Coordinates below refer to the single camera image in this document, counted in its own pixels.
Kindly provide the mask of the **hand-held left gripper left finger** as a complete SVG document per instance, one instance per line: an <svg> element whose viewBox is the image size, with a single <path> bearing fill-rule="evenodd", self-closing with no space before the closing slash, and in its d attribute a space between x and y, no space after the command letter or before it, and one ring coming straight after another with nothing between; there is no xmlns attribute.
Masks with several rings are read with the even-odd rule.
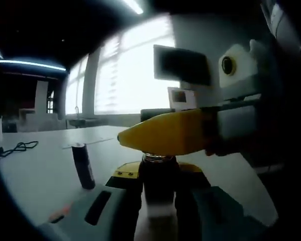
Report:
<svg viewBox="0 0 301 241"><path fill-rule="evenodd" d="M133 240L141 208L139 166L118 167L105 185L96 185L39 231L47 240Z"/></svg>

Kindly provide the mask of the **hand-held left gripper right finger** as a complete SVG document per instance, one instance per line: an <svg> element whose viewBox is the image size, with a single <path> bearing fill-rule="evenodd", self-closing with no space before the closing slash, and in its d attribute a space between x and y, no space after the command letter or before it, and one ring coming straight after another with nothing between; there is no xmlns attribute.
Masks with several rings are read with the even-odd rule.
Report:
<svg viewBox="0 0 301 241"><path fill-rule="evenodd" d="M258 240L264 225L218 186L211 186L202 170L179 163L175 208L178 240Z"/></svg>

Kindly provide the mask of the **person's left hand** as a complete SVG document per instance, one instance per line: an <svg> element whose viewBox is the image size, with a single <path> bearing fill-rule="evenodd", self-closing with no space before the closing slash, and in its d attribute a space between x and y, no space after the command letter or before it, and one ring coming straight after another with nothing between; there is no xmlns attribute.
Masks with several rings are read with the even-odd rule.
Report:
<svg viewBox="0 0 301 241"><path fill-rule="evenodd" d="M51 214L48 221L55 222L55 221L62 219L64 216L66 216L69 213L72 204L73 203L69 203L66 206L64 206L62 209Z"/></svg>

